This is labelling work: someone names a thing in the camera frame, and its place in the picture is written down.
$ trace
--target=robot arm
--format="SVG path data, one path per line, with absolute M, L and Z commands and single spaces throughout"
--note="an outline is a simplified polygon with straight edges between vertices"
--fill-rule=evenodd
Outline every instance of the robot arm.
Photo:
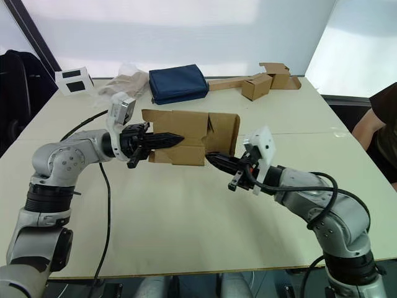
M 267 128 L 254 132 L 244 146 L 242 158 L 207 154 L 212 165 L 234 175 L 229 189 L 241 187 L 254 189 L 255 194 L 258 190 L 274 195 L 276 202 L 309 223 L 323 250 L 332 297 L 386 297 L 370 249 L 369 214 L 360 202 L 339 190 L 330 211 L 319 218 L 331 200 L 333 188 L 314 173 L 271 166 L 275 147 Z
M 33 155 L 35 173 L 25 206 L 0 267 L 0 297 L 39 298 L 51 272 L 68 263 L 73 233 L 64 226 L 79 174 L 91 163 L 116 157 L 134 168 L 158 148 L 169 148 L 184 138 L 172 133 L 147 133 L 148 123 L 125 126 L 134 100 L 115 94 L 108 111 L 108 130 L 92 130 L 40 147 Z

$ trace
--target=table surface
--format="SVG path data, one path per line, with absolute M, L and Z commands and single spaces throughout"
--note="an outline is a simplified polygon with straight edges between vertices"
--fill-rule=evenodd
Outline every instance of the table surface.
M 241 95 L 239 89 L 211 91 L 203 99 L 157 105 L 151 103 L 151 94 L 146 92 L 136 102 L 131 123 L 141 122 L 141 109 L 204 111 L 237 113 L 241 118 L 239 134 L 251 133 L 263 125 L 274 134 L 347 132 L 325 100 L 306 78 L 300 78 L 299 90 L 270 90 L 265 97 L 251 102 Z M 96 86 L 106 80 L 95 80 Z M 88 94 L 64 97 L 57 92 L 28 127 L 21 133 L 21 140 L 58 140 L 80 122 L 102 110 L 107 104 L 96 105 L 96 99 Z M 104 128 L 104 121 L 95 121 L 86 130 Z
M 397 257 L 397 240 L 387 233 L 397 221 L 396 192 L 310 83 L 305 78 L 301 81 L 299 91 L 271 91 L 256 102 L 241 97 L 237 89 L 215 91 L 191 104 L 166 106 L 154 106 L 144 96 L 134 120 L 140 118 L 141 108 L 235 112 L 241 117 L 236 155 L 244 151 L 244 134 L 268 122 L 277 148 L 274 165 L 334 176 L 340 188 L 368 205 L 376 259 Z M 34 151 L 103 110 L 92 108 L 92 102 L 87 95 L 56 94 L 0 159 L 0 255 L 4 256 L 0 265 L 5 263 L 17 213 L 25 203 Z M 311 103 L 315 108 L 308 109 Z M 296 115 L 289 115 L 293 121 L 288 123 L 282 120 L 288 115 L 282 106 L 290 110 L 289 104 Z M 54 117 L 56 125 L 47 125 Z M 104 117 L 90 128 L 103 127 Z M 321 254 L 316 237 L 302 219 L 268 195 L 229 191 L 231 176 L 208 163 L 200 167 L 142 161 L 130 170 L 113 161 L 104 167 L 112 187 L 112 233 L 100 272 L 103 277 L 292 268 L 308 266 Z M 97 165 L 83 171 L 76 190 L 83 195 L 75 196 L 71 204 L 71 257 L 67 267 L 52 278 L 93 277 L 103 250 L 106 186 Z

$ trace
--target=small cardboard box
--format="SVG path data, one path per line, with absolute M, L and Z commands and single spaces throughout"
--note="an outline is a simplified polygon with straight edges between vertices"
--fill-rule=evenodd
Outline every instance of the small cardboard box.
M 185 137 L 176 146 L 153 151 L 149 162 L 203 166 L 207 152 L 234 155 L 240 125 L 237 114 L 142 110 L 142 118 L 153 123 L 154 133 Z
M 273 78 L 265 73 L 259 73 L 243 82 L 241 94 L 254 101 L 269 93 Z
M 283 63 L 259 63 L 265 68 L 265 73 L 273 77 L 271 89 L 284 89 L 290 78 L 290 69 Z

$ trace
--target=black chair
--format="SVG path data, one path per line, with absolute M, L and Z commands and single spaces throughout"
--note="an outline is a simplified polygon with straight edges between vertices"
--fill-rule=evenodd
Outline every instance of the black chair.
M 58 89 L 33 54 L 0 55 L 0 156 Z

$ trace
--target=black cable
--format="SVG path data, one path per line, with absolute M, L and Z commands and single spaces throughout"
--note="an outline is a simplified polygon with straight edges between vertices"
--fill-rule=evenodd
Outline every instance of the black cable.
M 315 218 L 310 220 L 307 224 L 307 228 L 312 230 L 316 224 L 321 219 L 324 219 L 325 216 L 331 211 L 332 207 L 334 206 L 337 198 L 338 188 L 336 180 L 328 174 L 320 173 L 320 172 L 312 172 L 312 174 L 323 176 L 328 178 L 332 182 L 332 187 L 329 186 L 284 186 L 284 187 L 275 187 L 269 186 L 263 183 L 260 183 L 251 173 L 251 167 L 246 165 L 245 172 L 247 174 L 248 180 L 253 184 L 259 186 L 261 189 L 265 189 L 266 191 L 285 191 L 285 192 L 292 192 L 292 191 L 332 191 L 331 199 L 329 200 L 327 206 L 317 215 Z
M 81 127 L 85 126 L 86 124 L 92 122 L 93 120 L 95 120 L 96 118 L 105 115 L 107 113 L 107 110 L 102 111 L 96 115 L 93 115 L 92 117 L 88 118 L 87 120 L 81 122 L 79 125 L 77 125 L 74 129 L 72 129 L 70 132 L 68 132 L 62 139 L 61 142 L 63 140 L 66 140 L 68 137 L 70 137 L 73 133 L 75 133 L 75 131 L 77 131 L 78 129 L 80 129 Z M 107 179 L 107 175 L 105 172 L 105 169 L 102 165 L 102 163 L 99 163 L 99 168 L 100 171 L 105 179 L 106 182 L 106 187 L 107 187 L 107 231 L 106 231 L 106 241 L 105 241 L 105 247 L 104 250 L 102 252 L 102 257 L 100 258 L 99 261 L 99 265 L 97 267 L 97 270 L 95 272 L 95 276 L 94 276 L 94 280 L 92 281 L 89 293 L 88 293 L 88 298 L 91 298 L 93 292 L 94 292 L 94 288 L 95 288 L 95 284 L 98 280 L 98 275 L 100 273 L 100 269 L 102 268 L 102 265 L 104 263 L 105 260 L 105 256 L 107 253 L 107 248 L 109 246 L 109 241 L 110 241 L 110 224 L 111 224 L 111 210 L 110 210 L 110 203 L 111 203 L 111 193 L 110 193 L 110 183 L 109 180 Z
M 75 133 L 75 131 L 77 131 L 77 129 L 80 129 L 81 127 L 85 126 L 86 124 L 92 122 L 93 120 L 97 119 L 98 117 L 105 115 L 107 113 L 107 110 L 102 111 L 96 115 L 93 115 L 92 117 L 88 118 L 87 120 L 81 122 L 79 125 L 77 125 L 74 129 L 72 129 L 70 132 L 68 132 L 66 135 L 63 136 L 63 138 L 61 139 L 61 142 L 63 140 L 66 140 L 68 137 L 70 137 L 72 134 Z
M 106 173 L 105 173 L 105 169 L 104 169 L 104 166 L 102 165 L 102 163 L 99 163 L 99 168 L 100 168 L 100 171 L 102 172 L 102 175 L 104 176 L 104 179 L 105 179 L 105 182 L 106 182 L 106 187 L 107 187 L 107 231 L 106 231 L 105 248 L 104 248 L 104 251 L 102 253 L 102 257 L 100 258 L 97 271 L 95 272 L 94 280 L 92 281 L 91 288 L 90 288 L 89 293 L 88 293 L 88 298 L 91 298 L 91 296 L 92 296 L 92 294 L 94 292 L 95 284 L 96 284 L 96 282 L 98 280 L 98 275 L 99 275 L 100 269 L 101 269 L 101 267 L 102 267 L 102 265 L 104 263 L 105 256 L 106 256 L 106 253 L 107 253 L 107 248 L 109 246 L 109 241 L 110 241 L 110 223 L 111 223 L 110 183 L 109 183 L 109 180 L 107 179 L 107 176 L 106 176 Z
M 335 203 L 335 200 L 336 200 L 336 197 L 334 197 L 335 194 L 337 196 L 337 193 L 341 193 L 341 194 L 345 194 L 347 196 L 350 196 L 353 200 L 357 201 L 364 208 L 364 210 L 368 214 L 368 219 L 369 219 L 367 232 L 369 232 L 369 230 L 370 230 L 371 216 L 370 216 L 370 212 L 368 210 L 368 207 L 355 194 L 352 194 L 351 192 L 345 191 L 343 189 L 338 189 L 335 179 L 332 178 L 328 174 L 319 173 L 319 172 L 312 172 L 313 174 L 318 174 L 318 176 L 324 176 L 324 177 L 328 178 L 332 182 L 332 187 L 329 187 L 329 186 L 269 186 L 269 185 L 260 183 L 259 181 L 256 180 L 256 178 L 251 173 L 251 167 L 249 165 L 247 165 L 244 170 L 245 170 L 245 173 L 246 173 L 246 176 L 247 176 L 248 180 L 251 183 L 259 186 L 261 189 L 264 189 L 265 191 L 270 191 L 270 192 L 278 192 L 278 191 L 285 191 L 285 192 L 292 192 L 292 191 L 332 191 L 332 197 L 331 197 L 331 200 L 329 200 L 328 205 L 323 209 L 323 211 L 318 216 L 316 216 L 313 220 L 311 220 L 308 223 L 308 228 L 310 228 L 310 226 L 313 227 L 311 222 L 313 222 L 314 220 L 317 221 L 317 220 L 321 220 L 322 218 L 324 218 L 324 217 L 320 217 L 320 216 L 325 216 L 329 212 L 329 210 L 332 209 L 332 206 L 333 206 L 333 204 Z
M 316 258 L 309 266 L 309 268 L 306 270 L 306 273 L 303 277 L 301 286 L 300 286 L 300 298 L 305 298 L 305 287 L 306 287 L 306 283 L 308 281 L 309 275 L 311 273 L 311 271 L 314 269 L 314 267 L 316 267 L 316 265 L 321 262 L 324 259 L 324 256 L 319 256 L 318 258 Z
M 321 173 L 321 172 L 311 172 L 311 173 L 314 175 L 317 175 L 317 176 L 325 177 L 330 180 L 330 182 L 332 183 L 332 196 L 331 196 L 331 199 L 329 200 L 327 206 L 325 206 L 325 208 L 320 212 L 320 214 L 308 222 L 306 227 L 309 230 L 314 229 L 315 224 L 319 220 L 324 219 L 325 216 L 327 216 L 327 214 L 331 211 L 332 207 L 334 206 L 334 204 L 336 202 L 337 193 L 338 193 L 336 180 L 332 176 L 325 174 L 325 173 Z

